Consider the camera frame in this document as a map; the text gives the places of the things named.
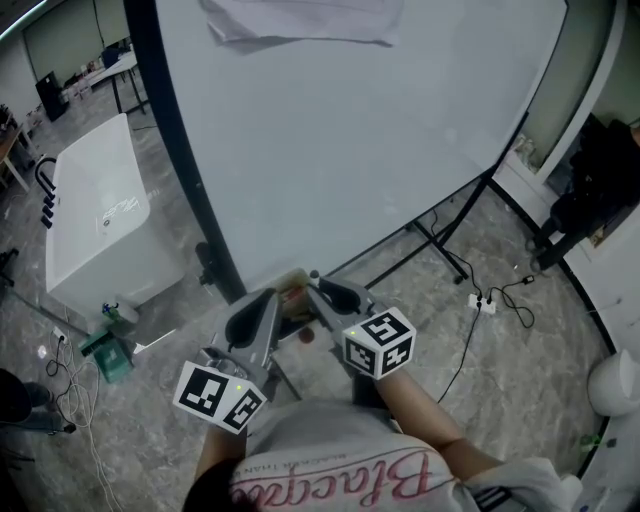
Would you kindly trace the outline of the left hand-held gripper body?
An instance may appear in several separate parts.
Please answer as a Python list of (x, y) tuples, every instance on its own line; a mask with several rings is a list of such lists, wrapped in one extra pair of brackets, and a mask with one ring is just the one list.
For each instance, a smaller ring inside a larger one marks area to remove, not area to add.
[(173, 405), (229, 433), (241, 433), (273, 400), (279, 378), (272, 370), (277, 337), (238, 347), (221, 333), (186, 361), (173, 396)]

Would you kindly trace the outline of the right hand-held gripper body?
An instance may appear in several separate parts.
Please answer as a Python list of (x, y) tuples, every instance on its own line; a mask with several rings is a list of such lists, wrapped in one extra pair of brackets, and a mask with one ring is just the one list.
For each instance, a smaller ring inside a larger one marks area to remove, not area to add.
[(417, 330), (397, 307), (371, 303), (333, 334), (344, 363), (378, 381), (411, 361)]

